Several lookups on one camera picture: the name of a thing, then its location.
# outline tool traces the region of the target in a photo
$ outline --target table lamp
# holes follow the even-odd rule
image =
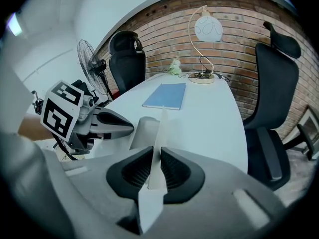
[[[218,42],[221,39],[221,36],[223,34],[223,27],[221,23],[219,22],[218,19],[214,18],[210,12],[207,10],[207,6],[204,5],[200,8],[198,8],[190,17],[189,22],[188,22],[188,38],[193,46],[193,48],[200,54],[200,63],[202,65],[202,70],[200,73],[193,73],[189,76],[189,79],[192,82],[195,83],[201,83],[201,84],[208,84],[208,83],[213,83],[214,82],[214,65],[213,63],[206,57],[204,56],[196,47],[194,46],[191,38],[190,38],[190,22],[193,19],[194,15],[202,9],[201,12],[201,17],[196,21],[195,23],[195,34],[197,38],[200,41],[203,42]],[[203,63],[201,61],[201,58],[204,58],[208,61],[208,63],[211,65],[212,70],[211,72],[204,72],[203,71]]]

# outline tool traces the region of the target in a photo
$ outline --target gold lamp arm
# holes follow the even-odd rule
[[[198,9],[192,14],[192,16],[190,17],[189,22],[188,22],[188,38],[189,38],[189,41],[190,41],[191,45],[193,46],[193,48],[194,48],[203,58],[205,58],[205,59],[210,63],[210,65],[211,65],[211,67],[212,67],[212,71],[211,71],[211,74],[212,74],[212,73],[214,72],[214,65],[213,65],[213,63],[212,63],[208,58],[206,58],[206,56],[204,56],[198,49],[196,49],[196,47],[194,46],[194,44],[193,44],[193,42],[192,42],[192,40],[191,40],[191,38],[190,38],[190,22],[191,22],[191,20],[193,19],[194,15],[195,15],[200,9],[203,9],[203,11],[207,11],[207,5],[203,5],[203,6],[201,6],[200,8],[198,8]]]

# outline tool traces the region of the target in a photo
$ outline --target electric fan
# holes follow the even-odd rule
[[[99,59],[94,54],[93,47],[85,40],[80,40],[78,43],[78,57],[85,77],[93,88],[102,95],[113,95],[108,86],[108,80],[104,73],[106,62],[104,59]]]

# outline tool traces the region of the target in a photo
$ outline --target chair headrest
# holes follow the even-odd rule
[[[137,51],[143,49],[138,39],[138,34],[132,31],[119,31],[115,33],[109,41],[109,52],[114,54],[115,52],[123,50],[135,50],[135,43],[137,45]]]
[[[273,25],[268,21],[264,22],[264,27],[270,31],[270,43],[272,47],[293,58],[299,58],[301,56],[300,46],[295,39],[290,36],[277,33]]]

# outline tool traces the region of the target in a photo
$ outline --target power cord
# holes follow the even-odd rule
[[[211,70],[209,70],[209,69],[203,64],[203,62],[201,61],[201,58],[206,58],[206,59],[208,59],[208,58],[207,58],[206,56],[200,56],[200,57],[199,57],[199,61],[200,61],[201,65],[202,65],[203,67],[205,67],[205,69],[206,69],[205,73],[211,73]],[[214,70],[214,72],[213,72],[213,74],[217,75],[217,77],[218,77],[219,79],[223,79],[223,80],[225,80],[226,82],[230,82],[230,79],[229,79],[229,78],[227,78],[226,76],[224,76],[224,75],[222,75],[222,74],[219,74],[219,73],[217,73],[215,70]]]
[[[59,145],[60,149],[71,159],[71,160],[78,160],[77,158],[73,157],[68,150],[66,149],[66,147],[62,144],[61,140],[59,139],[59,137],[57,137],[55,134],[52,134],[54,139],[56,140],[57,144]]]

